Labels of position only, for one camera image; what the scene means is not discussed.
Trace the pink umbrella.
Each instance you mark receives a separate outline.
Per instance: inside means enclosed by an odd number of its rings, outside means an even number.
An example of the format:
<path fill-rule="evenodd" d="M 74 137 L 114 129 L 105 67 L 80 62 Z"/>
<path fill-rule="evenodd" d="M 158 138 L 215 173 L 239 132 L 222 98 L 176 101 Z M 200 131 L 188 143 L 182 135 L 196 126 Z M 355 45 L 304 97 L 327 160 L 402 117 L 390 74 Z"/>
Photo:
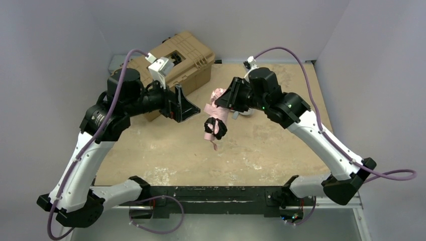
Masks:
<path fill-rule="evenodd" d="M 204 139 L 210 141 L 215 151 L 218 150 L 215 140 L 221 140 L 227 133 L 227 120 L 230 110 L 220 107 L 215 104 L 224 93 L 225 89 L 217 88 L 210 96 L 210 101 L 204 107 L 204 112 L 209 115 L 208 119 L 204 122 Z"/>

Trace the aluminium frame rail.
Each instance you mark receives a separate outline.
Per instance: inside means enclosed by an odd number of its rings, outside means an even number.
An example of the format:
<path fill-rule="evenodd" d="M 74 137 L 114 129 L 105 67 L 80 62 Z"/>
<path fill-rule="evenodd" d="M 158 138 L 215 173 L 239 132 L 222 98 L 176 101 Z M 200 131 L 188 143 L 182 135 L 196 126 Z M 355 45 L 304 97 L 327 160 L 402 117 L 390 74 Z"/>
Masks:
<path fill-rule="evenodd" d="M 154 218 L 145 207 L 117 206 L 68 240 L 370 240 L 359 196 L 346 205 L 314 198 L 303 216 L 171 214 Z"/>

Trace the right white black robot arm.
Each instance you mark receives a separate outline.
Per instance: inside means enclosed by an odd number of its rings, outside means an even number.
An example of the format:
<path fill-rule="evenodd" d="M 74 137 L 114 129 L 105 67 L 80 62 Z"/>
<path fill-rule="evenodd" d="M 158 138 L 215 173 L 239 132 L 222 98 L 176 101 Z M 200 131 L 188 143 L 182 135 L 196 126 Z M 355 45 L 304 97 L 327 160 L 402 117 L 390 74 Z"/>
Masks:
<path fill-rule="evenodd" d="M 317 120 L 300 95 L 283 92 L 276 74 L 269 68 L 253 69 L 245 78 L 234 77 L 215 105 L 238 112 L 263 111 L 272 122 L 300 138 L 325 163 L 330 174 L 293 176 L 283 186 L 291 197 L 326 196 L 336 204 L 346 205 L 370 175 L 367 170 L 376 167 L 372 158 L 362 158 L 339 141 Z"/>

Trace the pink grey umbrella case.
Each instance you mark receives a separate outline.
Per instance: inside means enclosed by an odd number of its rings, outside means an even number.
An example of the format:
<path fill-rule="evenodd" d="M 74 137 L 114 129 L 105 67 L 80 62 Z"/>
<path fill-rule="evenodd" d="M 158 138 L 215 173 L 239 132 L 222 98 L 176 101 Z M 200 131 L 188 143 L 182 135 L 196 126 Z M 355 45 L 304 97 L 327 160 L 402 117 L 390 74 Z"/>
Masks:
<path fill-rule="evenodd" d="M 245 117 L 250 117 L 253 115 L 254 110 L 253 109 L 248 109 L 247 111 L 235 111 L 233 110 L 233 115 L 232 115 L 232 119 L 237 119 L 239 116 L 245 116 Z"/>

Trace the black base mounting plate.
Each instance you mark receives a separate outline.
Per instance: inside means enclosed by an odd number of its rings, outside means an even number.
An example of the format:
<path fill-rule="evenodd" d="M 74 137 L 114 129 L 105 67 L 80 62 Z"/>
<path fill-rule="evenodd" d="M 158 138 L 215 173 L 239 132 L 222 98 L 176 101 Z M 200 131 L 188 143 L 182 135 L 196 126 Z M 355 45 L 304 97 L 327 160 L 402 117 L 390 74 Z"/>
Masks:
<path fill-rule="evenodd" d="M 149 186 L 142 199 L 122 207 L 145 207 L 154 218 L 171 214 L 237 214 L 291 218 L 303 216 L 313 197 L 298 198 L 282 186 Z"/>

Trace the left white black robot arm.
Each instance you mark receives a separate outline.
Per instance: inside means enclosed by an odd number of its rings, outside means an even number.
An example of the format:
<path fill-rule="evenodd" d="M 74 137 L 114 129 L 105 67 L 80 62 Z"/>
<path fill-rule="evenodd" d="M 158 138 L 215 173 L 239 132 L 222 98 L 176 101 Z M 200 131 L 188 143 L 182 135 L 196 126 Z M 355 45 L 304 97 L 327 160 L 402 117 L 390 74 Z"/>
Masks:
<path fill-rule="evenodd" d="M 130 127 L 131 117 L 158 111 L 178 123 L 200 113 L 184 95 L 181 85 L 173 90 L 159 81 L 144 86 L 140 73 L 127 68 L 115 71 L 107 89 L 85 113 L 73 155 L 60 181 L 37 204 L 62 226 L 86 228 L 107 210 L 152 197 L 151 186 L 138 176 L 123 183 L 93 187 L 92 182 L 107 153 Z"/>

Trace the tan plastic toolbox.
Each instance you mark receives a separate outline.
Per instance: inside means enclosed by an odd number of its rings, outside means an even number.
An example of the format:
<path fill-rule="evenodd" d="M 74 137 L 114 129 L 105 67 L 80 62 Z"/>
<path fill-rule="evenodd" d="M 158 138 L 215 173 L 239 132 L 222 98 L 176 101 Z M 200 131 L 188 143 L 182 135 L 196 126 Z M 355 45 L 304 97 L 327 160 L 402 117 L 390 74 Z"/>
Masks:
<path fill-rule="evenodd" d="M 157 118 L 164 101 L 163 88 L 153 81 L 148 71 L 150 63 L 145 59 L 148 53 L 156 58 L 166 57 L 174 67 L 166 76 L 166 84 L 174 91 L 180 84 L 185 96 L 210 81 L 211 68 L 215 61 L 214 52 L 198 40 L 191 32 L 185 31 L 166 39 L 151 51 L 130 50 L 117 69 L 107 80 L 106 98 L 115 102 L 115 112 L 130 116 L 143 114 L 148 121 Z"/>

